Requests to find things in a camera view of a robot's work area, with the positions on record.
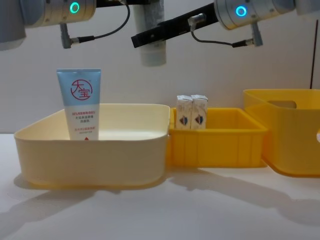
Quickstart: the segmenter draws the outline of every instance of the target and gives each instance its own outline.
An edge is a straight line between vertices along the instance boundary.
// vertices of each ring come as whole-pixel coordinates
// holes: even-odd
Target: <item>yellow plastic basket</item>
[[[267,129],[238,108],[209,108],[207,129],[175,129],[171,109],[167,165],[194,168],[259,168]]]
[[[270,130],[263,159],[271,168],[292,177],[320,177],[320,90],[246,90],[244,105]]]

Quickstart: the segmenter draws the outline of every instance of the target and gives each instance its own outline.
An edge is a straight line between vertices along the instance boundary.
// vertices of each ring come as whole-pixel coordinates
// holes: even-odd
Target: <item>white table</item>
[[[319,240],[320,179],[261,169],[169,172],[143,190],[32,189],[0,134],[0,240]]]

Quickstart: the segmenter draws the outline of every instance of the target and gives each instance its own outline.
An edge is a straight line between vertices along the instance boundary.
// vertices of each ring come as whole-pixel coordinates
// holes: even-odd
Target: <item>red logo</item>
[[[91,84],[86,80],[75,80],[72,83],[71,94],[75,99],[84,101],[91,97],[93,89]]]

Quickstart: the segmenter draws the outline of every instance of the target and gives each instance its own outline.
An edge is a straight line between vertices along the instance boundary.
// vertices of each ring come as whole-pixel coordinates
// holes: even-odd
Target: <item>white tube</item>
[[[70,140],[99,140],[101,69],[58,69]]]
[[[135,5],[133,10],[138,33],[153,29],[165,20],[164,0],[151,0],[147,5]],[[150,43],[139,49],[143,66],[154,67],[167,63],[166,41]]]

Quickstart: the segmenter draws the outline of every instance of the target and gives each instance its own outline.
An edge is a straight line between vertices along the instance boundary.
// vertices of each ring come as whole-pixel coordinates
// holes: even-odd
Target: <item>cream plastic tray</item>
[[[22,176],[46,188],[138,187],[165,171],[170,108],[101,104],[99,141],[69,140],[64,110],[15,133]]]

